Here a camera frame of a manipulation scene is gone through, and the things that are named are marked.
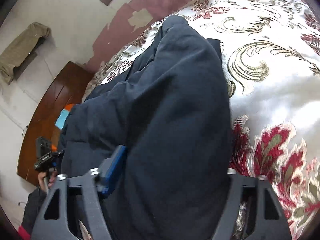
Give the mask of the black jacket left forearm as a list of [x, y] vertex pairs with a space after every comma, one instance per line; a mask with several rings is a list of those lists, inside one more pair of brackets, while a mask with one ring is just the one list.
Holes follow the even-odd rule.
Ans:
[[31, 238], [37, 215], [46, 196], [47, 194], [40, 187], [37, 187], [31, 194], [29, 194], [28, 201], [24, 208], [22, 224], [18, 228], [18, 234], [21, 239], [29, 240]]

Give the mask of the person left hand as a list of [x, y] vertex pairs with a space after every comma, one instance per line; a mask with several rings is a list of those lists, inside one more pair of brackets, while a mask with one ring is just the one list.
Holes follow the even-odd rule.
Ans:
[[40, 189], [48, 193], [49, 189], [54, 185], [55, 178], [57, 176], [57, 170], [53, 169], [49, 172], [40, 172], [37, 176]]

